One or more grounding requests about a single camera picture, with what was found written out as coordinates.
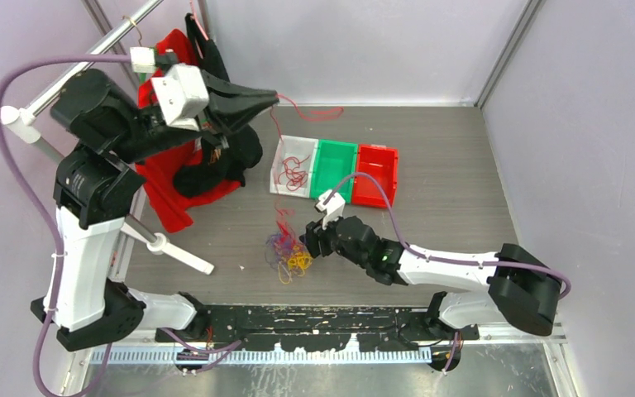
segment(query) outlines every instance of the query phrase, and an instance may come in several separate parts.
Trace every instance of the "red bin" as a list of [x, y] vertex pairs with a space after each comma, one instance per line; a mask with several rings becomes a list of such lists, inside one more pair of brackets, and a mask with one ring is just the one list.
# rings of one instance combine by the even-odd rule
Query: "red bin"
[[[390, 205], [393, 205], [395, 190], [398, 188], [397, 149], [377, 145], [359, 145], [356, 170], [373, 176], [385, 191]], [[357, 176], [354, 180], [351, 203], [386, 208], [378, 188], [363, 176]]]

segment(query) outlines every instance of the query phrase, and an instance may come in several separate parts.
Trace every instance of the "red string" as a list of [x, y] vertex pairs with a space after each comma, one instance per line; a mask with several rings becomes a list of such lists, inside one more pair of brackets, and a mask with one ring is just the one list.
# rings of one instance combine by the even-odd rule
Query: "red string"
[[294, 102], [293, 99], [285, 95], [282, 95], [280, 93], [277, 93], [276, 97], [280, 99], [285, 99], [289, 101], [292, 105], [294, 105], [294, 108], [296, 109], [296, 113], [300, 116], [300, 118], [302, 118], [306, 122], [326, 122], [329, 120], [337, 120], [344, 113], [344, 108], [342, 107], [332, 108], [330, 110], [311, 110], [310, 114], [312, 114], [313, 116], [319, 116], [319, 117], [311, 117], [301, 112], [300, 108], [298, 108], [298, 104]]
[[[344, 113], [344, 108], [339, 107], [339, 108], [332, 108], [329, 110], [311, 110], [309, 113], [312, 116], [308, 116], [305, 113], [301, 112], [300, 108], [298, 108], [298, 104], [294, 102], [291, 98], [285, 95], [282, 95], [280, 93], [277, 94], [276, 97], [280, 99], [285, 99], [286, 101], [289, 101], [292, 105], [294, 105], [296, 113], [300, 116], [300, 118], [302, 118], [303, 120], [307, 122], [326, 122], [330, 120], [336, 120]], [[273, 120], [274, 124], [276, 125], [276, 131], [279, 133], [279, 139], [283, 142], [284, 136], [283, 136], [283, 133], [281, 132], [281, 126], [279, 125], [279, 120], [276, 118], [276, 115], [274, 114], [274, 109], [275, 108], [271, 108], [271, 110], [269, 111], [269, 116], [271, 117], [271, 120]], [[308, 182], [308, 172], [300, 169], [301, 165], [304, 162], [308, 161], [308, 159], [310, 159], [310, 155], [303, 160], [299, 160], [295, 156], [290, 156], [285, 158], [282, 161], [281, 165], [283, 166], [284, 170], [274, 179], [274, 186], [276, 188], [276, 193], [279, 192], [279, 181], [284, 175], [286, 179], [288, 180], [285, 185], [286, 189], [292, 192], [302, 188]], [[288, 218], [294, 215], [294, 210], [281, 208], [279, 206], [280, 200], [281, 200], [281, 195], [277, 194], [276, 200], [274, 201], [274, 209], [276, 210], [276, 226], [279, 227], [279, 231], [282, 235], [282, 237], [279, 239], [279, 243], [282, 245], [290, 244], [290, 246], [294, 246], [295, 244], [298, 243], [298, 238], [296, 237], [296, 233], [291, 227], [288, 220]]]

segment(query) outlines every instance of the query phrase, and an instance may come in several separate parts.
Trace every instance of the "white clamp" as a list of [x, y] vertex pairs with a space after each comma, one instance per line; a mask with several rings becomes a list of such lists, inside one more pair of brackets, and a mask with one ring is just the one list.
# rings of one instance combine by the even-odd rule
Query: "white clamp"
[[317, 198], [317, 204], [315, 204], [315, 208], [324, 214], [322, 217], [322, 229], [327, 229], [328, 223], [341, 217], [344, 212], [344, 205], [346, 204], [344, 198], [339, 193], [335, 193], [335, 195], [330, 198], [330, 201], [325, 203], [330, 193], [332, 193], [332, 191], [328, 190], [320, 194], [320, 197]]
[[171, 256], [175, 260], [189, 265], [205, 275], [210, 275], [213, 269], [215, 269], [215, 266], [212, 264], [170, 243], [169, 238], [164, 234], [155, 233], [155, 236], [157, 237], [156, 241], [147, 243], [147, 249], [153, 254], [166, 254]]

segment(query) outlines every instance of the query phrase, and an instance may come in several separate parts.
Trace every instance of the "white connector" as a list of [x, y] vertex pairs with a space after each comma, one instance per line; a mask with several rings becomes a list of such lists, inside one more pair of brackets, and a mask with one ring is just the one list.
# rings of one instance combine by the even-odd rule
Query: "white connector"
[[35, 116], [28, 114], [26, 109], [16, 109], [13, 106], [1, 107], [1, 124], [28, 145], [37, 142], [42, 137], [40, 132], [31, 125], [34, 120]]
[[154, 73], [157, 70], [154, 48], [131, 47], [130, 61], [132, 62], [132, 71], [135, 73]]
[[324, 214], [322, 217], [322, 229], [327, 229], [328, 223], [337, 220], [342, 215], [344, 205], [346, 204], [344, 198], [339, 193], [335, 193], [335, 195], [330, 198], [330, 201], [325, 203], [330, 193], [332, 193], [332, 190], [320, 194], [320, 197], [317, 198], [317, 204], [315, 204], [315, 208]]

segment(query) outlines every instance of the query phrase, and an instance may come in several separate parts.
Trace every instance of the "table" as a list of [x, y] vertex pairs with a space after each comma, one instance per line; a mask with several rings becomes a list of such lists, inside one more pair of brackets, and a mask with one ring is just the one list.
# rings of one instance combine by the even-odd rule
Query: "table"
[[[330, 122], [306, 122], [289, 107], [278, 107], [276, 115], [285, 135], [397, 148], [394, 212], [409, 242], [462, 252], [497, 251], [504, 242], [516, 242], [479, 109], [353, 107]], [[304, 277], [294, 277], [289, 285], [279, 282], [265, 261], [266, 239], [277, 231], [277, 196], [269, 193], [269, 172], [278, 134], [266, 113], [252, 126], [265, 153], [245, 173], [246, 187], [190, 209], [195, 224], [170, 236], [174, 244], [213, 263], [213, 274], [202, 275], [136, 244], [127, 284], [159, 294], [185, 291], [207, 304], [427, 306], [440, 287], [380, 285], [336, 255], [317, 258]], [[310, 199], [281, 196], [280, 205], [295, 210], [290, 222], [296, 232], [319, 219]], [[376, 234], [395, 238], [385, 210], [347, 205], [345, 215], [357, 215]], [[142, 221], [163, 231], [149, 207]]]

